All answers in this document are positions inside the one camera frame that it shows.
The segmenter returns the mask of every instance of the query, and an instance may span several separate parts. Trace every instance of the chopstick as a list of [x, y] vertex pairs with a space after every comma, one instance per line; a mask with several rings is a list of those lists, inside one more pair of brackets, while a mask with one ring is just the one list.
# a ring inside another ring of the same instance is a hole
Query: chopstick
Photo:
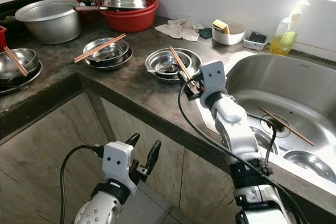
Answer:
[[7, 46], [5, 46], [4, 49], [5, 49], [6, 53], [11, 57], [11, 59], [13, 60], [15, 65], [17, 66], [18, 70], [21, 72], [21, 74], [24, 77], [26, 77], [28, 75], [28, 71], [20, 64], [18, 59], [16, 59], [15, 55], [12, 53], [12, 51]]
[[296, 136], [302, 138], [303, 140], [305, 140], [308, 144], [315, 146], [315, 143], [313, 143], [312, 141], [310, 141], [309, 139], [307, 139], [306, 137], [302, 136], [299, 132], [297, 132], [296, 130], [294, 130], [291, 126], [287, 125], [285, 122], [283, 122], [282, 120], [278, 119], [276, 116], [272, 115], [271, 113], [269, 113], [268, 111], [264, 110], [263, 108], [259, 107], [262, 111], [264, 111], [266, 114], [268, 114], [270, 117], [272, 117], [274, 120], [276, 120], [277, 122], [281, 123], [283, 126], [287, 127], [291, 132], [293, 132]]
[[97, 52], [97, 51], [103, 49], [104, 47], [107, 47], [107, 46], [109, 46], [110, 44], [112, 44], [112, 43], [114, 43], [114, 42], [117, 42], [118, 40], [123, 39], [125, 36], [126, 36], [126, 34], [121, 34], [121, 35], [119, 35], [118, 37], [116, 37], [116, 38], [114, 38], [114, 39], [112, 39], [112, 40], [107, 41], [106, 43], [100, 45], [99, 47], [96, 47], [96, 48], [94, 48], [93, 50], [88, 51], [88, 52], [86, 52], [85, 54], [82, 54], [82, 55], [76, 57], [76, 58], [73, 59], [73, 60], [74, 60], [75, 63], [77, 63], [77, 62], [79, 62], [79, 61], [85, 59], [86, 57], [88, 57], [88, 56], [90, 56], [90, 55], [93, 55], [95, 52]]
[[172, 46], [170, 46], [169, 49], [173, 53], [173, 56], [175, 57], [178, 65], [180, 66], [180, 68], [183, 70], [183, 72], [187, 76], [188, 80], [191, 80], [192, 76], [188, 73], [188, 70], [185, 68], [182, 60], [180, 59], [179, 55], [176, 53], [175, 49]]

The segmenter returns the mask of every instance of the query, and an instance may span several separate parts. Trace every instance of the black cable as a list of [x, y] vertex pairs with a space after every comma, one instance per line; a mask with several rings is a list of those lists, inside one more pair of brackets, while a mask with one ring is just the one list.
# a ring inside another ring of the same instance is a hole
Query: black cable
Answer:
[[63, 163], [61, 165], [61, 169], [59, 171], [59, 181], [60, 181], [60, 188], [61, 188], [61, 214], [60, 214], [60, 220], [59, 223], [60, 224], [64, 224], [64, 218], [65, 218], [65, 188], [64, 188], [64, 169], [65, 166], [67, 164], [67, 161], [69, 159], [69, 157], [77, 150], [80, 149], [90, 149], [90, 150], [94, 150], [95, 146], [91, 146], [91, 145], [79, 145], [75, 148], [73, 148], [68, 155], [64, 158]]
[[252, 115], [250, 113], [247, 113], [247, 115], [251, 116], [252, 118], [256, 118], [256, 119], [259, 119], [261, 121], [264, 121], [264, 122], [266, 122], [268, 125], [270, 125], [272, 127], [272, 131], [273, 131], [272, 139], [269, 142], [269, 145], [267, 147], [266, 156], [265, 156], [265, 162], [264, 162], [264, 165], [267, 167], [268, 166], [268, 160], [269, 160], [269, 153], [271, 152], [272, 146], [273, 146], [274, 141], [275, 141], [275, 138], [277, 137], [277, 129], [276, 129], [275, 125], [271, 121], [269, 121], [267, 119], [264, 119], [261, 116]]
[[274, 182], [273, 180], [271, 180], [270, 178], [268, 178], [265, 174], [263, 174], [262, 172], [260, 172], [258, 169], [256, 169], [252, 164], [250, 164], [249, 162], [241, 159], [240, 157], [236, 156], [234, 153], [232, 153], [229, 149], [225, 148], [224, 146], [216, 143], [215, 141], [213, 141], [208, 135], [206, 135], [201, 129], [199, 129], [189, 118], [188, 116], [185, 114], [183, 108], [182, 108], [182, 104], [181, 104], [181, 99], [182, 99], [182, 94], [186, 88], [186, 86], [191, 82], [194, 81], [194, 79], [190, 79], [188, 82], [184, 83], [183, 86], [180, 89], [180, 92], [178, 93], [178, 107], [180, 108], [180, 112], [182, 113], [183, 117], [186, 119], [186, 121], [190, 124], [190, 126], [199, 134], [201, 135], [212, 147], [216, 148], [217, 150], [224, 152], [224, 154], [228, 154], [229, 156], [239, 160], [240, 162], [244, 163], [247, 167], [249, 167], [251, 170], [253, 170], [256, 174], [258, 174], [261, 178], [265, 179], [270, 185], [280, 189], [285, 195], [286, 197], [291, 201], [292, 206], [295, 210], [295, 212], [293, 213], [295, 216], [295, 220], [297, 222], [297, 224], [302, 223], [302, 224], [308, 224], [303, 212], [301, 211], [300, 207], [297, 205], [297, 203], [294, 201], [294, 199], [289, 195], [288, 192], [286, 192], [286, 190], [280, 186], [278, 183]]

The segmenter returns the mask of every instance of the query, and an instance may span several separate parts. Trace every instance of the floor tile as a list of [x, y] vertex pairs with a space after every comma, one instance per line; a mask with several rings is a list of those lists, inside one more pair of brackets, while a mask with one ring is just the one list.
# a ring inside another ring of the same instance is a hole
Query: floor tile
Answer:
[[167, 215], [162, 224], [180, 224], [173, 216]]
[[164, 198], [161, 194], [155, 191], [150, 185], [144, 182], [139, 182], [138, 189], [143, 191], [148, 197], [154, 200], [158, 205], [160, 205], [167, 212], [172, 208], [172, 204]]
[[137, 190], [123, 206], [118, 224], [161, 224], [166, 216], [167, 212], [162, 207]]
[[194, 224], [187, 217], [185, 217], [184, 214], [177, 207], [172, 207], [169, 214], [173, 216], [176, 220], [178, 220], [181, 224]]

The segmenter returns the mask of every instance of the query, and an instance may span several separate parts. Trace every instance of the yellow sponge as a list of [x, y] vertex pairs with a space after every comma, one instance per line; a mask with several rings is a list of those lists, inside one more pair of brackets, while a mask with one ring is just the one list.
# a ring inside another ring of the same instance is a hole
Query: yellow sponge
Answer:
[[223, 33], [230, 34], [229, 26], [227, 23], [224, 23], [223, 21], [216, 19], [213, 23], [213, 26], [223, 30]]

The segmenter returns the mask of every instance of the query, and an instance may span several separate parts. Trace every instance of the dish towel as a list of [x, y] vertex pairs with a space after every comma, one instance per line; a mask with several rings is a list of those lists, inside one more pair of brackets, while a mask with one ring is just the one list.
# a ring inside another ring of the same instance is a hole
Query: dish towel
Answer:
[[200, 36], [198, 31], [204, 27], [188, 19], [177, 19], [169, 20], [167, 25], [157, 26], [155, 29], [175, 39], [197, 41]]

